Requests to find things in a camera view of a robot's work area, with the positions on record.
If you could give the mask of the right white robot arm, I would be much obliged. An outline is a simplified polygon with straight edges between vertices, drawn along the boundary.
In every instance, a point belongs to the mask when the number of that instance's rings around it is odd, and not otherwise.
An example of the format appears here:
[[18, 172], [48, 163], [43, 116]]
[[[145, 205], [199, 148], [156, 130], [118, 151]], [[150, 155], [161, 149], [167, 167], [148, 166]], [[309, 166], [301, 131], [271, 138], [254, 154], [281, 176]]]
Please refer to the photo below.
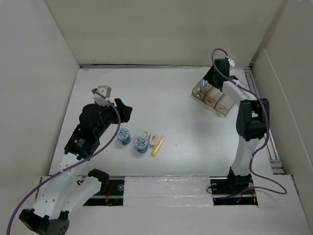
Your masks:
[[258, 101], [256, 95], [244, 88], [237, 77], [230, 75], [230, 60], [215, 59], [203, 78], [214, 88], [227, 95], [238, 106], [236, 131], [239, 144], [235, 160], [226, 179], [211, 180], [209, 189], [213, 195], [237, 194], [252, 183], [250, 161], [260, 140], [267, 131], [269, 115], [263, 114], [262, 108], [269, 111], [269, 101]]

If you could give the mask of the yellow highlighter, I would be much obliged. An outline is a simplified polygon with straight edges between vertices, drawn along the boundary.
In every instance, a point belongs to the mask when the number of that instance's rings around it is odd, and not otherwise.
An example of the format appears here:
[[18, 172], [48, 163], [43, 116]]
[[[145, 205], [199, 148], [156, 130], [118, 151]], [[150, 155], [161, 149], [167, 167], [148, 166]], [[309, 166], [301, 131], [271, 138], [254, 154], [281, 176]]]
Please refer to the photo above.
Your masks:
[[158, 154], [158, 152], [159, 152], [159, 150], [161, 149], [161, 147], [162, 147], [162, 145], [163, 145], [165, 139], [166, 139], [165, 136], [161, 136], [161, 137], [159, 138], [158, 142], [156, 143], [156, 145], [155, 145], [155, 147], [154, 147], [154, 149], [153, 149], [153, 151], [152, 151], [152, 153], [151, 153], [151, 155], [152, 155], [153, 157], [155, 157], [155, 156]]

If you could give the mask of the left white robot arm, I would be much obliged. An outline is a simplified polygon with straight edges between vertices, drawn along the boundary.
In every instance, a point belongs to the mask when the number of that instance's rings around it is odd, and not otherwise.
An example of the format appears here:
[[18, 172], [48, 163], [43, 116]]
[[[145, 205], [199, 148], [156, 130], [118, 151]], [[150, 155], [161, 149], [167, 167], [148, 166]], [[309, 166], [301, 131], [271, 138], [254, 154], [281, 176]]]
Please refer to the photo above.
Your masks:
[[29, 230], [38, 235], [64, 235], [70, 217], [92, 196], [108, 191], [109, 175], [99, 169], [91, 170], [78, 187], [76, 182], [89, 160], [102, 152], [100, 137], [108, 127], [130, 120], [132, 107], [119, 98], [114, 101], [100, 97], [82, 109], [56, 173], [42, 182], [46, 188], [36, 203], [19, 215]]

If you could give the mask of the blue highlighter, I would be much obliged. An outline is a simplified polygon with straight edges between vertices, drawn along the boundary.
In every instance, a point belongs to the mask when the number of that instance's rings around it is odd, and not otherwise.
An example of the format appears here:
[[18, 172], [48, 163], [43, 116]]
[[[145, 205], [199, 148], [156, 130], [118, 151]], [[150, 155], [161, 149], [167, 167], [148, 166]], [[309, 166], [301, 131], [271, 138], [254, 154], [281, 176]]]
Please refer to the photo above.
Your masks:
[[206, 81], [202, 79], [201, 80], [201, 93], [204, 93], [205, 87], [206, 87]]

